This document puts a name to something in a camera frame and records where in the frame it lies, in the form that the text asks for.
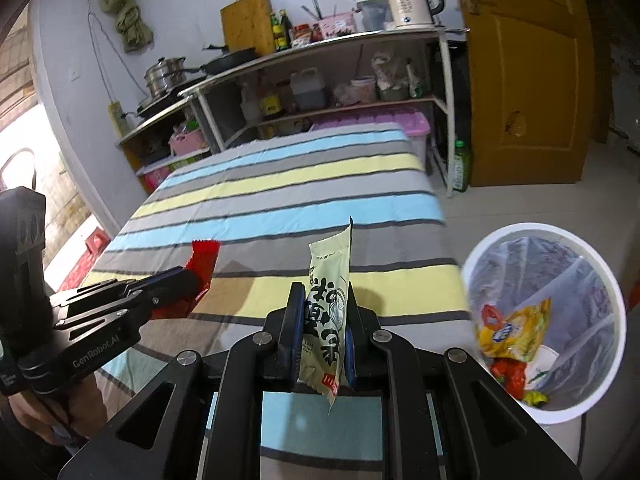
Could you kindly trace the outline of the person's left hand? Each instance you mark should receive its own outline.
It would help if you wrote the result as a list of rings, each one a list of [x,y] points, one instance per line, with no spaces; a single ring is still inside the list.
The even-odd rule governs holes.
[[[54,427],[66,425],[75,434],[90,439],[107,421],[107,411],[96,376],[86,377],[63,394],[63,403],[38,398],[32,391],[23,391],[8,397],[10,409],[22,427],[43,441],[61,445]]]

